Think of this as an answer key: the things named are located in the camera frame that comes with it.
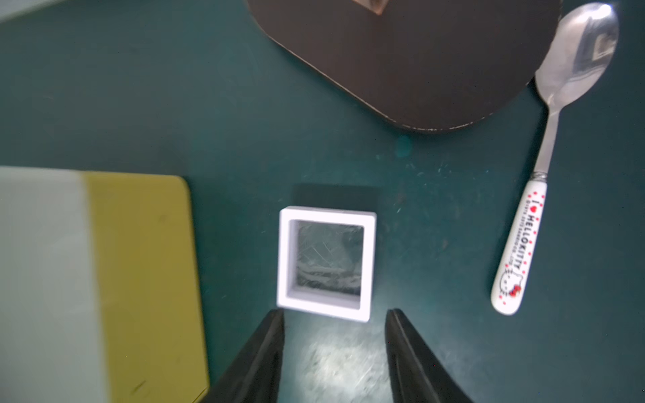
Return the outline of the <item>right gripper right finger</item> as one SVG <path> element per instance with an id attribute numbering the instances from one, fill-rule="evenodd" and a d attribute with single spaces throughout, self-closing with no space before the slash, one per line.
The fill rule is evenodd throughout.
<path id="1" fill-rule="evenodd" d="M 387 312 L 385 339 L 393 401 L 472 403 L 402 310 Z"/>

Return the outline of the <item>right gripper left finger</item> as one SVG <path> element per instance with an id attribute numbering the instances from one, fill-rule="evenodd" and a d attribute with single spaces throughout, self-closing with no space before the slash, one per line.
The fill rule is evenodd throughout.
<path id="1" fill-rule="evenodd" d="M 282 309 L 269 311 L 218 382 L 205 402 L 277 403 L 285 345 Z"/>

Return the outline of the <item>white brooch box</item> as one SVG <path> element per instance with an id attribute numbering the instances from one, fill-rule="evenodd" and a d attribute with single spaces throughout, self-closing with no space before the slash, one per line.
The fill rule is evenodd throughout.
<path id="1" fill-rule="evenodd" d="M 290 206 L 280 211 L 279 307 L 368 322 L 377 215 Z"/>

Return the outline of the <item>three-tier drawer cabinet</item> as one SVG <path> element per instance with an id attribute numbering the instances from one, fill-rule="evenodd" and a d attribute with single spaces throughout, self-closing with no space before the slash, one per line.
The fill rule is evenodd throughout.
<path id="1" fill-rule="evenodd" d="M 1 399 L 198 402 L 210 387 L 178 176 L 1 169 Z"/>

